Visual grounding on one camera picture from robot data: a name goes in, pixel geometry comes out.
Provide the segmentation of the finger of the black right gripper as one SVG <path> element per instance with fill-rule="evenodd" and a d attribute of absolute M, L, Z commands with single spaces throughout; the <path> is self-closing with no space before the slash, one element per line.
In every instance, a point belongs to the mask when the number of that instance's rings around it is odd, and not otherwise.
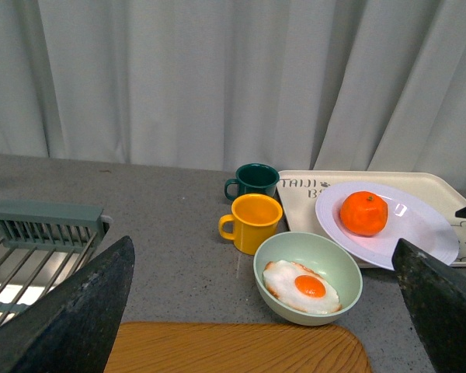
<path fill-rule="evenodd" d="M 391 261 L 435 371 L 466 372 L 466 276 L 403 238 Z"/>

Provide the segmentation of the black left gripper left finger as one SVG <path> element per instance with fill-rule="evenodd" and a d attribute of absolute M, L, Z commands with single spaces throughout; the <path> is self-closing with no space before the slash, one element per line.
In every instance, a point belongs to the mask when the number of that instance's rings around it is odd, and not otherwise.
<path fill-rule="evenodd" d="M 124 236 L 0 326 L 0 372 L 102 372 L 134 273 Z"/>

